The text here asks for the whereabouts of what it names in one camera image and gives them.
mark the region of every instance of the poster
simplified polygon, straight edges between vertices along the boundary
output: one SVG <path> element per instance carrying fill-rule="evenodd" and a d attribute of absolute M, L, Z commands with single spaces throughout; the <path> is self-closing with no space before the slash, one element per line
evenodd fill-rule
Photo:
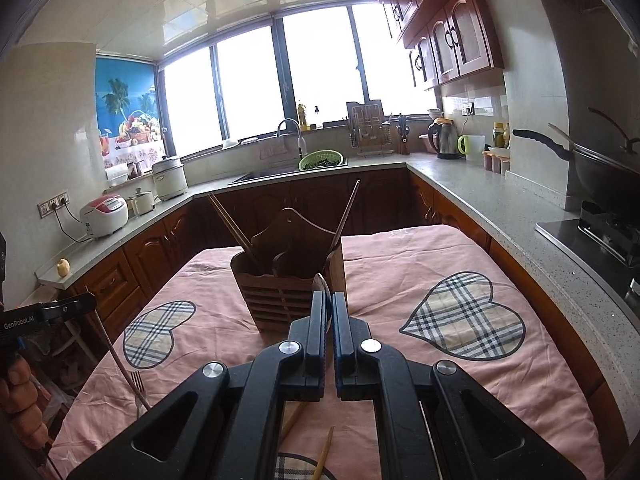
<path fill-rule="evenodd" d="M 104 167 L 138 162 L 143 171 L 166 153 L 149 63 L 98 57 L 95 109 Z"/>

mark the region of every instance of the faucet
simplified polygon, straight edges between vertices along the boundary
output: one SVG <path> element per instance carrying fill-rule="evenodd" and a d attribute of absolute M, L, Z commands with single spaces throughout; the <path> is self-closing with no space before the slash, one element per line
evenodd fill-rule
<path fill-rule="evenodd" d="M 298 123 L 297 120 L 289 119 L 289 118 L 285 118 L 281 120 L 280 124 L 278 124 L 278 127 L 276 128 L 276 138 L 280 136 L 280 127 L 287 121 L 291 121 L 296 125 L 296 130 L 298 131 L 298 154 L 300 155 L 300 158 L 303 158 L 306 155 L 306 142 L 305 142 L 305 139 L 303 139 L 302 137 L 302 132 L 300 131 L 300 124 Z"/>

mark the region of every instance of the kitchen sink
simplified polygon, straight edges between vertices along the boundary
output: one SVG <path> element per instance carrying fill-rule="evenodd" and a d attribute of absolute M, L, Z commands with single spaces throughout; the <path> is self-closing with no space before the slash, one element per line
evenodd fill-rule
<path fill-rule="evenodd" d="M 338 166 L 346 166 L 348 164 L 349 159 L 347 157 L 344 158 L 342 164 Z M 317 168 L 316 170 L 307 170 L 304 173 L 311 173 L 313 171 L 321 171 L 321 170 L 330 170 L 331 168 Z M 295 166 L 277 166 L 276 168 L 267 168 L 266 170 L 257 170 L 252 171 L 251 173 L 247 173 L 240 178 L 236 178 L 231 184 L 238 184 L 239 182 L 248 182 L 249 180 L 257 180 L 259 178 L 265 178 L 268 176 L 277 176 L 284 175 L 289 173 L 297 173 L 298 165 Z"/>

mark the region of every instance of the stove knob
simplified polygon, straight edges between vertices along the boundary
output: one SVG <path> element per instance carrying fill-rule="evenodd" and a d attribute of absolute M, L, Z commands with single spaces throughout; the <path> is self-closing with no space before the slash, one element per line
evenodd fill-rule
<path fill-rule="evenodd" d="M 635 278 L 631 279 L 631 285 L 629 285 L 629 288 L 638 296 L 640 296 L 640 282 L 636 282 Z"/>

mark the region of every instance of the gas stove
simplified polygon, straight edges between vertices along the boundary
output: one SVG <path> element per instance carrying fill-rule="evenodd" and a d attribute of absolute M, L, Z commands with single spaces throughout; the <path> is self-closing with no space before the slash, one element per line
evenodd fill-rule
<path fill-rule="evenodd" d="M 536 231 L 587 272 L 640 332 L 640 229 L 584 202 L 580 218 L 540 222 Z"/>

